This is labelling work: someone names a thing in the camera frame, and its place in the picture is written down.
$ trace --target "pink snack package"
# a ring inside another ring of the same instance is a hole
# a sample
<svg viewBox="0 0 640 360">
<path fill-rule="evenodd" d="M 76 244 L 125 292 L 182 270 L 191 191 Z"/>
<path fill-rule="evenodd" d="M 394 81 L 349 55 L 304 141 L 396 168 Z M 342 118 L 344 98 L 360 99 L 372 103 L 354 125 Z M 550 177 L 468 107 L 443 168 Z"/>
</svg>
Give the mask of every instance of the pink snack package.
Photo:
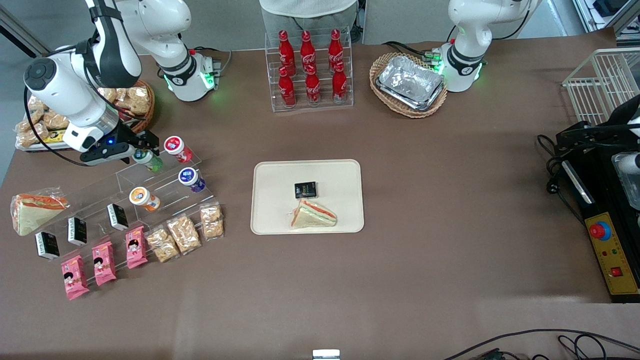
<svg viewBox="0 0 640 360">
<path fill-rule="evenodd" d="M 147 262 L 145 237 L 142 233 L 144 226 L 137 227 L 125 235 L 127 244 L 127 267 L 133 269 Z"/>
<path fill-rule="evenodd" d="M 116 279 L 116 265 L 113 262 L 113 247 L 107 241 L 91 249 L 93 254 L 93 273 L 98 286 Z"/>
<path fill-rule="evenodd" d="M 62 275 L 65 278 L 65 292 L 69 300 L 89 291 L 84 276 L 84 263 L 80 255 L 62 263 Z"/>
</svg>

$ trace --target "foil container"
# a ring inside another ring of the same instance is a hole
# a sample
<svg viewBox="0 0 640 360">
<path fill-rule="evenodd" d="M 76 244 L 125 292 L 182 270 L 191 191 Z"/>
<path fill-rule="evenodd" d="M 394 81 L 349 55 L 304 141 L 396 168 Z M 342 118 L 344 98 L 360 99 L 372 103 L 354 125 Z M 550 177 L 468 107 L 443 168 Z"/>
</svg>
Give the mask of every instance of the foil container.
<svg viewBox="0 0 640 360">
<path fill-rule="evenodd" d="M 396 56 L 376 79 L 376 86 L 409 107 L 426 111 L 444 88 L 444 78 L 406 56 Z"/>
</svg>

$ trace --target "coca-cola bottle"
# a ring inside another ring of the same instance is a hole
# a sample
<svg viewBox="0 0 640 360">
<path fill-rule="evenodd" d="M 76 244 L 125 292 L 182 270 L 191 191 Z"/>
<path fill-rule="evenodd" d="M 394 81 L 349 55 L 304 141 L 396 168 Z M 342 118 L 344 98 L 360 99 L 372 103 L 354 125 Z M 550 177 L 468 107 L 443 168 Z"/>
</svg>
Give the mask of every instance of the coca-cola bottle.
<svg viewBox="0 0 640 360">
<path fill-rule="evenodd" d="M 316 65 L 316 49 L 314 49 L 313 44 L 311 44 L 311 33 L 308 30 L 302 31 L 300 57 L 302 58 L 302 69 L 308 74 L 309 65 Z"/>
<path fill-rule="evenodd" d="M 338 61 L 342 61 L 342 43 L 340 42 L 340 30 L 331 30 L 331 43 L 329 44 L 329 72 L 333 74 L 333 68 Z"/>
<path fill-rule="evenodd" d="M 335 63 L 334 69 L 333 102 L 336 104 L 344 104 L 344 102 L 347 101 L 347 76 L 344 74 L 344 63 L 338 61 Z"/>
<path fill-rule="evenodd" d="M 296 74 L 296 60 L 293 58 L 293 46 L 289 43 L 289 36 L 284 30 L 280 30 L 278 33 L 280 37 L 280 62 L 282 66 L 287 69 L 287 75 L 293 76 Z"/>
<path fill-rule="evenodd" d="M 307 67 L 307 102 L 309 106 L 320 105 L 320 79 L 316 75 L 316 65 L 309 64 Z"/>
<path fill-rule="evenodd" d="M 284 101 L 284 107 L 291 109 L 296 105 L 296 94 L 293 90 L 293 81 L 291 81 L 291 78 L 287 74 L 287 67 L 281 66 L 279 71 L 280 80 L 278 81 L 278 86 L 280 87 L 280 95 Z"/>
</svg>

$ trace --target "control panel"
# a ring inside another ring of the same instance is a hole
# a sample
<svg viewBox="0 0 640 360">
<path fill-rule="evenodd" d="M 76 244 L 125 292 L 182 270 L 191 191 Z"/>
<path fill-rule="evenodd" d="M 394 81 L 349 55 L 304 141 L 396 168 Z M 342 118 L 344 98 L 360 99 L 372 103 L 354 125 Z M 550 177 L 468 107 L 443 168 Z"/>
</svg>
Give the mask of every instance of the control panel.
<svg viewBox="0 0 640 360">
<path fill-rule="evenodd" d="M 620 247 L 620 240 L 609 213 L 602 213 L 584 221 L 591 244 L 611 295 L 638 294 L 638 287 L 631 268 Z"/>
</svg>

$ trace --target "sandwich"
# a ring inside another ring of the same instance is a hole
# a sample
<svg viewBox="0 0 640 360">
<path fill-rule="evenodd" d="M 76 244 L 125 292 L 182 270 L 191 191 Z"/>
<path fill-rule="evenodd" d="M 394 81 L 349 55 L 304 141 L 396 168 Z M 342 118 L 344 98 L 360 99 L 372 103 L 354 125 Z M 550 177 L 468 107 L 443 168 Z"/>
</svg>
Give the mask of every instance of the sandwich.
<svg viewBox="0 0 640 360">
<path fill-rule="evenodd" d="M 18 194 L 12 203 L 13 229 L 27 235 L 68 208 L 64 197 Z"/>
<path fill-rule="evenodd" d="M 325 227 L 335 226 L 336 222 L 338 222 L 338 218 L 329 209 L 301 199 L 298 208 L 293 213 L 291 226 L 296 228 Z"/>
</svg>

